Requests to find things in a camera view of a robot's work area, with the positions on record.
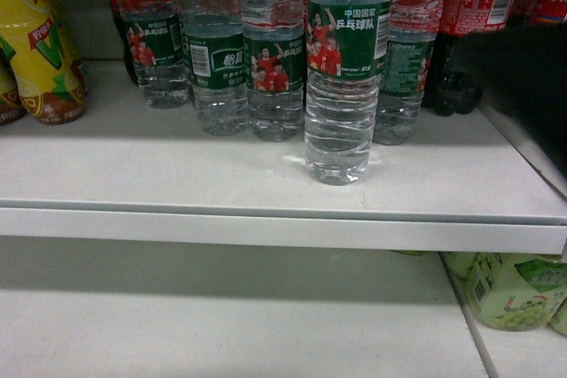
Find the shelf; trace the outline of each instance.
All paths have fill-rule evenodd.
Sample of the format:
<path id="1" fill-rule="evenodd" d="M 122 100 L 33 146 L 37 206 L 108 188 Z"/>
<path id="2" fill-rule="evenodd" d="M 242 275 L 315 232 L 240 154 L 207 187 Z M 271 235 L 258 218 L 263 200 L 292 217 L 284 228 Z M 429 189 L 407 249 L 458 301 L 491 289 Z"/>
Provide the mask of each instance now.
<path id="1" fill-rule="evenodd" d="M 506 332 L 487 327 L 464 302 L 463 281 L 450 277 L 491 378 L 565 375 L 567 338 L 550 327 L 528 332 Z"/>
<path id="2" fill-rule="evenodd" d="M 487 377 L 434 254 L 8 237 L 0 275 L 0 376 Z"/>
<path id="3" fill-rule="evenodd" d="M 119 61 L 88 63 L 84 117 L 0 127 L 0 235 L 427 251 L 561 252 L 567 204 L 480 111 L 423 111 L 363 178 L 312 180 L 303 138 L 206 135 L 148 107 Z"/>

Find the white shelf surface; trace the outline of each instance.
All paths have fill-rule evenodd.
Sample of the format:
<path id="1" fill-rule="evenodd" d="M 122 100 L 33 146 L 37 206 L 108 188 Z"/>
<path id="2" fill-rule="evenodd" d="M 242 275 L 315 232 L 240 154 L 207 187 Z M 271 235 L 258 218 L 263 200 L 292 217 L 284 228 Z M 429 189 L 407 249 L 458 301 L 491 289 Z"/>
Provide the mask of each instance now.
<path id="1" fill-rule="evenodd" d="M 0 238 L 0 376 L 487 377 L 439 256 Z"/>
<path id="2" fill-rule="evenodd" d="M 491 378 L 563 378 L 567 371 L 567 337 L 550 327 L 529 332 L 489 328 L 464 302 L 464 281 L 451 276 L 478 351 Z"/>
<path id="3" fill-rule="evenodd" d="M 312 180 L 302 135 L 213 137 L 148 107 L 120 61 L 88 63 L 84 117 L 0 128 L 0 235 L 430 251 L 561 252 L 567 204 L 474 111 L 423 111 L 363 178 Z"/>

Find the water bottle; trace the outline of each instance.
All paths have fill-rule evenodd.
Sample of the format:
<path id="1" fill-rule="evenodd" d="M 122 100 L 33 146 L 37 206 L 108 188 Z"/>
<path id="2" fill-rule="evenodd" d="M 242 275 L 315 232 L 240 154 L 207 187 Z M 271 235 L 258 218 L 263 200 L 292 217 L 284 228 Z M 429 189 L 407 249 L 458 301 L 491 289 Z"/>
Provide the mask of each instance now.
<path id="1" fill-rule="evenodd" d="M 281 142 L 303 124 L 303 0 L 242 0 L 250 127 Z"/>
<path id="2" fill-rule="evenodd" d="M 195 107 L 209 135 L 248 125 L 241 0 L 178 0 Z"/>
<path id="3" fill-rule="evenodd" d="M 174 0 L 118 0 L 138 86 L 153 108 L 175 108 L 189 97 Z"/>
<path id="4" fill-rule="evenodd" d="M 306 163 L 330 185 L 360 179 L 369 162 L 390 0 L 309 0 Z"/>
<path id="5" fill-rule="evenodd" d="M 392 0 L 373 141 L 400 145 L 415 131 L 443 0 Z"/>

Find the green bottle label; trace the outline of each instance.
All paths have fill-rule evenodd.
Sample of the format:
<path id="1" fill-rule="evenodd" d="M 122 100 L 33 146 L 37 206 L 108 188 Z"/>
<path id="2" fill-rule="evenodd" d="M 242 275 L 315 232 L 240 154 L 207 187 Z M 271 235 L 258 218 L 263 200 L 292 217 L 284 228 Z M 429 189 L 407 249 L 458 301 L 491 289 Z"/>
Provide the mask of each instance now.
<path id="1" fill-rule="evenodd" d="M 304 38 L 268 42 L 245 37 L 246 86 L 267 92 L 301 89 Z"/>
<path id="2" fill-rule="evenodd" d="M 125 20 L 132 59 L 138 66 L 170 66 L 183 57 L 179 21 L 165 19 Z"/>
<path id="3" fill-rule="evenodd" d="M 410 96 L 425 89 L 435 42 L 388 42 L 381 90 Z"/>
<path id="4" fill-rule="evenodd" d="M 245 82 L 244 46 L 242 34 L 228 37 L 184 38 L 185 54 L 189 57 L 190 77 L 194 86 L 221 90 Z"/>
<path id="5" fill-rule="evenodd" d="M 309 1 L 307 64 L 312 72 L 365 80 L 381 73 L 390 2 L 327 5 Z"/>

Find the yellow label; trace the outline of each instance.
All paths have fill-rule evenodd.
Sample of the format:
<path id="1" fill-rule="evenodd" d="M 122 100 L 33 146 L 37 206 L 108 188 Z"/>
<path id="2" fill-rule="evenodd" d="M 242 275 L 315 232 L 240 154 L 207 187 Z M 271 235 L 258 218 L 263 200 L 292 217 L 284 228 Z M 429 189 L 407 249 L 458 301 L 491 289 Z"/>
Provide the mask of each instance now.
<path id="1" fill-rule="evenodd" d="M 84 79 L 50 0 L 0 0 L 0 47 L 10 59 L 25 108 L 50 124 L 82 113 Z"/>

